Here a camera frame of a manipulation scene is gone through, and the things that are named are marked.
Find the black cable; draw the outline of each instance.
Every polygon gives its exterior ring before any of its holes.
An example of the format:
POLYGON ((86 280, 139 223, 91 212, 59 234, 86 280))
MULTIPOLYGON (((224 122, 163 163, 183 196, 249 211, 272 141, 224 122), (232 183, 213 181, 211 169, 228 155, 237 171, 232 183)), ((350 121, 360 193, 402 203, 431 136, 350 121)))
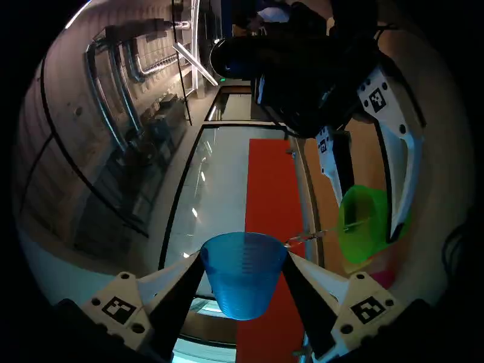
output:
POLYGON ((376 42, 378 43, 378 40, 380 40, 380 37, 382 36, 385 30, 398 30, 400 28, 397 27, 395 24, 390 23, 387 25, 379 25, 376 27, 376 29, 378 30, 378 35, 376 36, 376 42))
POLYGON ((30 167, 30 169, 28 171, 27 180, 25 181, 24 191, 22 192, 19 214, 22 214, 22 211, 24 210, 25 199, 27 198, 27 189, 28 189, 28 186, 30 185, 30 182, 32 181, 32 177, 34 175, 35 168, 37 167, 37 164, 39 163, 44 151, 47 149, 47 145, 50 143, 50 141, 53 139, 53 137, 54 137, 54 135, 51 132, 50 135, 47 137, 47 139, 45 139, 45 142, 42 145, 41 150, 39 151, 39 153, 35 157, 35 160, 32 163, 32 166, 30 167))
MULTIPOLYGON (((175 0, 171 0, 171 25, 173 27, 173 40, 175 41, 175 44, 176 44, 177 30, 175 28, 175 0)), ((183 90, 183 97, 185 98, 185 107, 186 107, 186 112, 188 113, 188 122, 190 123, 190 126, 193 126, 192 117, 190 115, 190 109, 188 107, 188 100, 186 99, 185 85, 183 84, 182 68, 180 67, 180 56, 178 55, 178 51, 176 51, 175 54, 177 55, 178 72, 180 73, 181 89, 183 90)))
POLYGON ((89 190, 108 208, 110 209, 115 215, 117 215, 126 225, 131 228, 132 230, 138 232, 140 235, 143 235, 146 238, 149 238, 148 234, 141 230, 141 228, 137 227, 136 225, 132 224, 129 220, 127 220, 105 197, 102 195, 84 176, 82 171, 80 171, 79 167, 74 162, 74 159, 70 156, 69 152, 65 148, 64 143, 62 142, 61 137, 57 133, 56 126, 50 116, 49 106, 47 103, 47 97, 45 95, 45 84, 44 84, 44 73, 45 73, 45 59, 47 55, 42 58, 42 68, 41 68, 41 98, 42 98, 42 106, 44 107, 45 118, 47 119, 47 123, 50 126, 50 130, 52 133, 52 137, 55 139, 60 152, 65 157, 68 164, 71 166, 72 170, 77 174, 77 176, 86 184, 89 190))
POLYGON ((449 235, 445 239, 442 246, 441 259, 442 259, 443 269, 445 271, 445 274, 447 275, 447 279, 449 282, 453 279, 452 268, 453 268, 454 254, 457 248, 462 243, 462 232, 464 230, 464 227, 465 227, 465 223, 454 228, 454 230, 449 233, 449 235), (459 239, 456 241, 454 247, 452 248, 449 258, 447 258, 447 255, 448 255, 447 252, 448 252, 449 246, 451 245, 452 241, 454 241, 457 237, 459 237, 459 239))

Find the glass panel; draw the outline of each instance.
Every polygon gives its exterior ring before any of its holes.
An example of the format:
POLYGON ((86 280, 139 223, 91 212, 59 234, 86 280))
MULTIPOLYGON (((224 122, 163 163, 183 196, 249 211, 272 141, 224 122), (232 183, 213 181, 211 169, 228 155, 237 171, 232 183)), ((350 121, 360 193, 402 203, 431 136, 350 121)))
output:
POLYGON ((257 105, 251 94, 220 93, 207 121, 268 121, 272 118, 257 105))
MULTIPOLYGON (((221 126, 203 130, 183 183, 166 266, 216 235, 244 231, 250 139, 283 139, 276 129, 221 126)), ((213 297, 206 275, 197 294, 213 297)))

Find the green plastic cup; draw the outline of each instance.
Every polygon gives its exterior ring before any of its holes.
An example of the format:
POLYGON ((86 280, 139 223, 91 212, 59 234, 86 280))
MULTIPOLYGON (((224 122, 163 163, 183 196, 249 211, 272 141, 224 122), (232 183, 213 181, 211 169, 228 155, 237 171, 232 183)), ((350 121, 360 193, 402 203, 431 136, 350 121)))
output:
POLYGON ((346 192, 339 207, 337 231, 339 246, 349 262, 362 263, 389 246, 387 209, 384 191, 354 185, 346 192))

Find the floor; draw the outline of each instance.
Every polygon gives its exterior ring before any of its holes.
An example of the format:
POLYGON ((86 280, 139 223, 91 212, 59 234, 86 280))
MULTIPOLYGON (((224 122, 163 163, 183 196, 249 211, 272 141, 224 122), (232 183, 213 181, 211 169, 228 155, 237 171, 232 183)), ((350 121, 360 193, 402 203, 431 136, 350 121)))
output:
MULTIPOLYGON (((203 131, 185 178, 165 266, 198 251, 211 237, 244 231, 250 139, 283 139, 279 130, 222 126, 203 131)), ((197 293, 213 296, 206 276, 197 293)))

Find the fluorescent light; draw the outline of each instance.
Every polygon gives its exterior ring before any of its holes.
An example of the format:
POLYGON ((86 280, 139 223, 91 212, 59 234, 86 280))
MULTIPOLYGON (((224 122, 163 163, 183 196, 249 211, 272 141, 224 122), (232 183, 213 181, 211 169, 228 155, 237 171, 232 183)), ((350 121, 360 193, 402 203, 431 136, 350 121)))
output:
POLYGON ((182 56, 185 57, 185 59, 190 62, 191 65, 193 65, 194 67, 196 67, 200 73, 205 77, 207 78, 207 80, 213 85, 213 86, 218 86, 218 83, 217 81, 215 80, 215 78, 213 78, 211 76, 210 73, 208 73, 208 71, 203 68, 203 66, 200 64, 199 61, 196 60, 196 58, 193 57, 193 55, 190 54, 190 52, 184 47, 182 46, 182 44, 180 43, 176 43, 175 45, 173 45, 173 48, 175 48, 175 50, 177 52, 179 52, 182 56))
MULTIPOLYGON (((191 0, 192 5, 192 54, 195 60, 198 59, 198 15, 200 12, 200 0, 191 0)), ((197 67, 192 64, 192 85, 198 89, 198 72, 197 67)))
POLYGON ((91 2, 91 0, 89 0, 88 2, 86 2, 84 4, 84 6, 77 11, 77 13, 72 17, 72 19, 69 20, 69 22, 66 24, 66 26, 65 26, 64 29, 67 29, 68 27, 70 27, 72 25, 72 23, 74 22, 74 20, 76 20, 76 18, 79 16, 79 14, 82 13, 82 10, 84 10, 86 8, 86 6, 89 5, 90 2, 91 2))
POLYGON ((212 117, 214 116, 214 113, 215 113, 215 110, 216 109, 217 109, 217 107, 215 107, 215 106, 212 108, 212 111, 210 112, 210 115, 208 115, 208 120, 211 120, 212 119, 212 117))

